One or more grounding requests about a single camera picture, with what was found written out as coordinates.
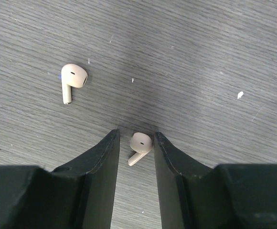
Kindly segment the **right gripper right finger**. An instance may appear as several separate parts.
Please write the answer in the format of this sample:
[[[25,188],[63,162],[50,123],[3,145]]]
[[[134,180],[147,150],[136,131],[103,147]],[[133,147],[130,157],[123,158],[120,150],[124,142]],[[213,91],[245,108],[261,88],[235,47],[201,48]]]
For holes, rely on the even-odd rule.
[[[224,184],[220,173],[154,135],[154,159],[164,229],[219,229],[224,226]]]

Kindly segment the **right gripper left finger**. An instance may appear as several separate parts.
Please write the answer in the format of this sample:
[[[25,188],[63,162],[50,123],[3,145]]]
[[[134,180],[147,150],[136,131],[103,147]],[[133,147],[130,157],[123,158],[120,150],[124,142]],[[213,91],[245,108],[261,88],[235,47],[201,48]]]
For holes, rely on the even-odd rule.
[[[52,190],[45,228],[110,228],[119,152],[120,131],[113,129],[94,147],[46,173]]]

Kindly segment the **pink earbud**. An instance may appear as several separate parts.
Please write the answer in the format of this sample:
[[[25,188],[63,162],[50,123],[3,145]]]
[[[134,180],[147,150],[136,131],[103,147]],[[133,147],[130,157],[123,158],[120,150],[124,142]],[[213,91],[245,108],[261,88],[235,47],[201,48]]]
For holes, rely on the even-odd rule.
[[[136,132],[133,134],[129,146],[135,151],[135,154],[128,159],[128,165],[133,166],[153,149],[153,142],[147,134]]]
[[[82,88],[88,79],[88,73],[82,67],[76,64],[66,64],[61,69],[61,83],[63,103],[72,102],[71,88]]]

